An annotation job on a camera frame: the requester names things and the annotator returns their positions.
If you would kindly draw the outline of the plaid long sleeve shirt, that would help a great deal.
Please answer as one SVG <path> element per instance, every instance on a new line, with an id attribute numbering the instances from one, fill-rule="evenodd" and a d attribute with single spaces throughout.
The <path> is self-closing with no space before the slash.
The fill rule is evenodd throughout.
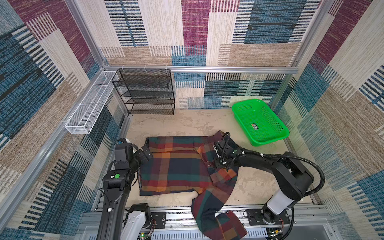
<path id="1" fill-rule="evenodd" d="M 209 137 L 148 137 L 153 158 L 140 168 L 140 196 L 197 192 L 191 212 L 200 231 L 212 240 L 240 240 L 247 231 L 236 214 L 216 214 L 232 194 L 239 172 L 238 167 L 215 167 L 214 143 L 228 138 L 222 131 Z"/>

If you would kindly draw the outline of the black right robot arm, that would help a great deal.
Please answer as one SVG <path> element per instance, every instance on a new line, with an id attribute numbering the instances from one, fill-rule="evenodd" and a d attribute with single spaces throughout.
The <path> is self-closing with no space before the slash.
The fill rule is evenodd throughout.
<path id="1" fill-rule="evenodd" d="M 314 182 L 314 176 L 295 155 L 268 155 L 246 150 L 231 138 L 214 143 L 216 168 L 249 167 L 274 175 L 279 189 L 259 213 L 267 225 L 275 224 L 285 209 L 294 206 Z"/>

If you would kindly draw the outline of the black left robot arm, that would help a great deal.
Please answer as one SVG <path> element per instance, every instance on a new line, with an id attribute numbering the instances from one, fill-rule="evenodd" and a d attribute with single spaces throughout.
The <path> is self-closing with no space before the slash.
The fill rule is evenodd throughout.
<path id="1" fill-rule="evenodd" d="M 124 216 L 135 173 L 153 158 L 148 147 L 141 149 L 132 143 L 115 147 L 115 160 L 103 178 L 103 211 L 98 229 L 98 240 L 136 240 L 141 230 L 150 226 L 148 204 L 134 204 Z"/>

